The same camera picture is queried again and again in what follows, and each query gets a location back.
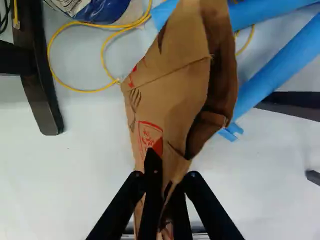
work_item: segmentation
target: blue foam tube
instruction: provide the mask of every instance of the blue foam tube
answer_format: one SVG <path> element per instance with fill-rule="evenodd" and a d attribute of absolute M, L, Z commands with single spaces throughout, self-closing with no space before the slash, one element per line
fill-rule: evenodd
<path fill-rule="evenodd" d="M 229 4 L 232 29 L 240 30 L 317 2 L 319 0 L 244 0 Z"/>
<path fill-rule="evenodd" d="M 150 13 L 154 25 L 161 30 L 179 0 L 166 0 Z M 295 9 L 320 2 L 319 0 L 244 0 L 238 4 L 229 3 L 233 31 L 248 27 L 266 19 L 288 13 Z"/>
<path fill-rule="evenodd" d="M 236 120 L 320 54 L 320 13 L 239 89 Z"/>

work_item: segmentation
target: black metal bar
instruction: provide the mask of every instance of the black metal bar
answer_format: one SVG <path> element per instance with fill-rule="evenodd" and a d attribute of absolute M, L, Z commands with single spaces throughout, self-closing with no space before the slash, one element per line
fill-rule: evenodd
<path fill-rule="evenodd" d="M 276 91 L 255 108 L 320 122 L 320 92 Z"/>
<path fill-rule="evenodd" d="M 210 187 L 197 171 L 189 172 L 182 181 L 183 190 L 195 206 L 212 240 L 244 240 Z"/>
<path fill-rule="evenodd" d="M 171 210 L 174 239 L 192 240 L 186 196 L 180 184 L 173 191 L 168 208 Z"/>
<path fill-rule="evenodd" d="M 47 59 L 42 0 L 16 0 L 19 29 L 12 28 L 14 45 L 31 51 L 36 63 L 34 74 L 21 74 L 25 95 L 44 135 L 62 133 L 64 122 L 59 110 L 53 78 Z"/>
<path fill-rule="evenodd" d="M 156 240 L 164 200 L 161 195 L 162 159 L 148 148 L 144 160 L 145 201 L 142 210 L 138 240 Z"/>
<path fill-rule="evenodd" d="M 121 238 L 137 202 L 145 193 L 143 181 L 144 175 L 140 171 L 134 171 L 129 175 L 86 240 Z"/>
<path fill-rule="evenodd" d="M 260 102 L 255 108 L 320 122 L 320 109 Z"/>
<path fill-rule="evenodd" d="M 262 100 L 262 102 L 309 109 L 320 109 L 320 92 L 275 91 Z"/>
<path fill-rule="evenodd" d="M 305 176 L 306 178 L 310 181 L 313 182 L 314 184 L 317 184 L 320 186 L 320 173 L 314 170 L 307 170 L 305 171 Z"/>
<path fill-rule="evenodd" d="M 37 72 L 33 52 L 0 40 L 0 74 L 32 75 Z"/>

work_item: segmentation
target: brown paper bag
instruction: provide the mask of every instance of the brown paper bag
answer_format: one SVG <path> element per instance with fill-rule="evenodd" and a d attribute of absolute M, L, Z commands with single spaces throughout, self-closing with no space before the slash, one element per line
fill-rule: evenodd
<path fill-rule="evenodd" d="M 190 160 L 232 118 L 238 83 L 227 1 L 180 0 L 121 90 L 135 169 L 144 171 L 152 147 L 162 158 L 163 193 L 170 183 L 167 201 Z"/>

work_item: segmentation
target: red printed logo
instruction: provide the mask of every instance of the red printed logo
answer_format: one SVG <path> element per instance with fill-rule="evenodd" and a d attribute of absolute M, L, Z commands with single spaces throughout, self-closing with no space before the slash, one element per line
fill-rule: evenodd
<path fill-rule="evenodd" d="M 163 130 L 147 121 L 138 121 L 138 142 L 141 159 L 144 160 L 148 148 L 153 150 L 161 157 L 163 153 Z"/>

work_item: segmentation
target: white tabletop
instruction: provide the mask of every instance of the white tabletop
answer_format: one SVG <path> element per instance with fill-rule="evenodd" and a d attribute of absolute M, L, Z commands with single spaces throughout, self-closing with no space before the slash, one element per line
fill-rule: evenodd
<path fill-rule="evenodd" d="M 238 60 L 249 79 L 320 11 L 320 4 L 256 25 Z M 44 7 L 47 39 L 68 19 Z M 249 34 L 245 29 L 237 46 Z M 52 66 L 81 89 L 110 82 L 100 63 L 107 30 L 83 26 L 63 32 L 52 47 Z M 123 78 L 156 36 L 149 20 L 106 50 L 111 73 Z M 0 39 L 11 42 L 7 29 Z M 320 91 L 320 57 L 282 90 Z M 124 99 L 113 86 L 82 94 L 56 84 L 66 125 L 58 136 L 40 133 L 18 76 L 0 76 L 0 239 L 83 240 L 132 171 Z M 320 239 L 320 187 L 306 168 L 320 170 L 320 123 L 252 109 L 238 120 L 244 135 L 231 143 L 215 135 L 195 157 L 198 170 L 247 240 Z M 193 222 L 199 217 L 190 202 Z"/>

